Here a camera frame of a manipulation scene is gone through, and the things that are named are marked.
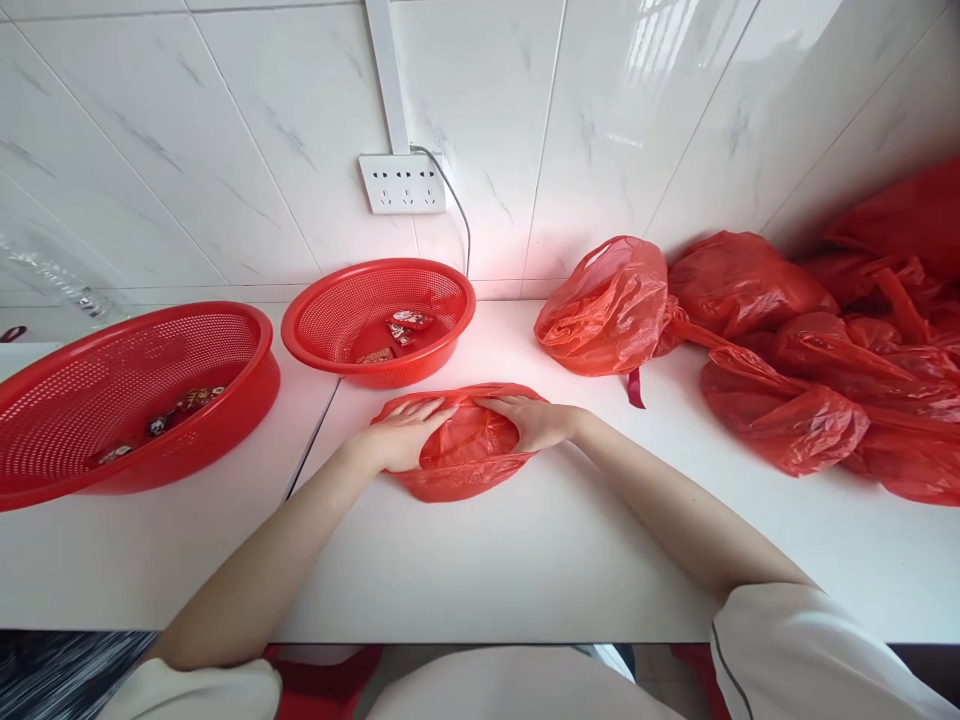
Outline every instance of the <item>person's left hand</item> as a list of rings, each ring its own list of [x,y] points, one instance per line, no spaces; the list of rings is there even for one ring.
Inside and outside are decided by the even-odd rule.
[[[390,472],[420,467],[423,444],[441,425],[452,418],[459,407],[452,405],[437,412],[442,398],[400,405],[375,425],[361,430],[344,443],[352,452]]]

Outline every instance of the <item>basket rim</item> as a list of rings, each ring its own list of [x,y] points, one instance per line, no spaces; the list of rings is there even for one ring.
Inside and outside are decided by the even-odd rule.
[[[320,292],[326,291],[348,278],[364,275],[374,270],[397,268],[407,270],[432,270],[438,275],[443,275],[453,280],[460,286],[460,289],[463,290],[467,297],[466,310],[463,316],[457,321],[457,324],[450,328],[450,331],[442,338],[409,355],[366,365],[333,362],[332,360],[318,357],[307,350],[297,339],[295,332],[296,326],[300,322],[300,318],[306,307],[316,299]],[[335,273],[320,278],[320,280],[301,291],[283,314],[283,322],[280,324],[280,337],[287,350],[290,351],[290,354],[304,365],[338,375],[374,375],[409,367],[417,361],[429,357],[446,347],[460,337],[463,331],[467,329],[467,325],[473,320],[476,309],[477,295],[473,289],[473,284],[456,268],[446,265],[445,263],[436,262],[435,260],[425,260],[423,258],[383,258],[359,263],[358,265],[351,265],[350,267],[338,270]]]
[[[75,340],[59,350],[55,350],[0,383],[0,412],[5,411],[12,402],[21,397],[26,391],[32,389],[41,379],[49,377],[54,372],[69,365],[73,360],[83,357],[91,351],[117,340],[128,332],[143,330],[162,322],[169,322],[170,320],[217,312],[221,314],[226,313],[245,316],[254,320],[260,328],[260,340],[253,357],[250,358],[243,370],[240,371],[240,374],[234,378],[220,395],[221,400],[229,397],[236,393],[237,388],[243,384],[242,381],[253,373],[267,353],[271,351],[273,344],[273,325],[270,322],[270,318],[268,318],[262,310],[252,305],[229,300],[213,300],[175,305],[169,308],[154,310],[144,315],[138,315],[137,317],[124,320],[121,323],[111,325],[103,330]],[[137,448],[136,452],[124,455],[107,465],[81,472],[72,477],[43,485],[42,487],[30,488],[29,490],[20,492],[0,490],[0,512],[25,508],[49,500],[55,500],[58,497],[70,495],[78,490],[83,490],[115,475],[119,475],[141,462],[149,461],[176,442],[182,435],[196,427],[196,424],[202,421],[203,418],[213,414],[220,405],[220,402],[216,402],[201,408],[184,419],[183,422],[177,424],[169,432],[165,432],[163,435],[145,443],[143,446]]]

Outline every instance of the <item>white table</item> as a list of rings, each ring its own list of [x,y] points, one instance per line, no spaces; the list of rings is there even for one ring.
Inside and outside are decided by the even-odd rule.
[[[281,373],[280,393],[260,426],[172,485],[0,513],[0,627],[162,629],[286,499],[338,381],[286,351],[279,332],[286,304],[257,307],[273,322]],[[0,310],[0,325],[19,324],[31,329],[25,340],[83,334],[56,308]]]
[[[451,361],[412,388],[343,382],[297,482],[391,397],[479,382],[529,385],[592,409],[757,527],[887,642],[960,642],[960,509],[919,505],[837,469],[794,479],[754,456],[697,389],[705,354],[681,347],[642,369],[647,410],[617,377],[550,360],[541,302],[479,303]],[[282,642],[702,642],[713,604],[569,447],[502,485],[427,505],[373,481],[276,634]]]

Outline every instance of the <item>tiled wall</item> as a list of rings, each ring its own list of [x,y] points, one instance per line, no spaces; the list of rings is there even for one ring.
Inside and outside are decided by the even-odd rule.
[[[119,300],[287,300],[462,224],[374,216],[387,136],[362,4],[0,0],[0,232]],[[607,237],[788,251],[960,152],[952,0],[395,0],[415,142],[446,153],[482,298]],[[43,302],[0,272],[0,306]]]

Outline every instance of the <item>hand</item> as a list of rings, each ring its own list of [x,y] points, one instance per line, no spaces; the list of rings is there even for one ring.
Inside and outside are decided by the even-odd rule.
[[[570,405],[551,405],[541,400],[516,395],[478,398],[477,405],[493,410],[510,420],[520,431],[514,452],[536,452],[553,447],[576,435],[589,413]]]
[[[344,443],[357,457],[374,462],[378,469],[405,472],[420,467],[420,451],[433,433],[452,418],[459,407],[437,412],[443,398],[404,403],[375,425]]]

